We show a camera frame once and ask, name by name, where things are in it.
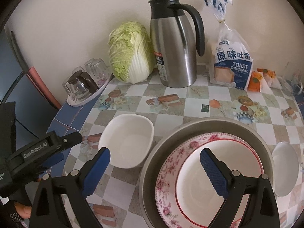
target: bread slice picture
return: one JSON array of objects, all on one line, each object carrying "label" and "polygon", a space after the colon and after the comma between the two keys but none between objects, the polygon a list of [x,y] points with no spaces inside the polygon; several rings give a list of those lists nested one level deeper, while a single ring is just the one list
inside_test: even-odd
[{"label": "bread slice picture", "polygon": [[227,67],[214,67],[214,79],[218,82],[232,83],[234,72]]}]

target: label on jug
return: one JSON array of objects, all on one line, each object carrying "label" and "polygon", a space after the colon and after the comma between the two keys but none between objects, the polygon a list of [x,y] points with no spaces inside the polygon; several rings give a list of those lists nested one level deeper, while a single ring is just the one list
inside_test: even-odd
[{"label": "label on jug", "polygon": [[158,53],[158,52],[154,51],[154,55],[156,57],[156,64],[157,64],[160,78],[164,81],[168,81],[162,53]]}]

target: stainless steel jug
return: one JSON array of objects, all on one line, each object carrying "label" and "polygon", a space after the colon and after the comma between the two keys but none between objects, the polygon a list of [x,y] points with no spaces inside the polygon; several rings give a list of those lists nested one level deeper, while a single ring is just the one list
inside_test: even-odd
[{"label": "stainless steel jug", "polygon": [[[204,25],[200,13],[179,0],[150,0],[150,35],[162,84],[182,88],[196,81],[196,50],[205,53]],[[187,11],[194,22],[196,39]]]}]

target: blue-gray panel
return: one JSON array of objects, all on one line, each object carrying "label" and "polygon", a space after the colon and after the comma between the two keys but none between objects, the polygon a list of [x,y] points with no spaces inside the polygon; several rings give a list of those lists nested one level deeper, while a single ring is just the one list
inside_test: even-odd
[{"label": "blue-gray panel", "polygon": [[18,82],[7,102],[16,102],[16,118],[37,137],[43,136],[57,110],[39,93],[25,75]]},{"label": "blue-gray panel", "polygon": [[22,72],[4,30],[0,33],[0,100]]},{"label": "blue-gray panel", "polygon": [[36,140],[37,138],[28,132],[20,123],[16,121],[16,150]]}]

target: blue and white packaging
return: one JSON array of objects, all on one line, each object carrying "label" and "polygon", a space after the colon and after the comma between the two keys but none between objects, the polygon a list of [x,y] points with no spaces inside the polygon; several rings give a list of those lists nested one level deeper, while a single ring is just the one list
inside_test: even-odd
[{"label": "blue and white packaging", "polygon": [[219,22],[218,40],[211,45],[210,82],[246,90],[250,81],[253,59],[248,46],[237,31],[225,23],[226,6],[232,0],[205,0]]}]

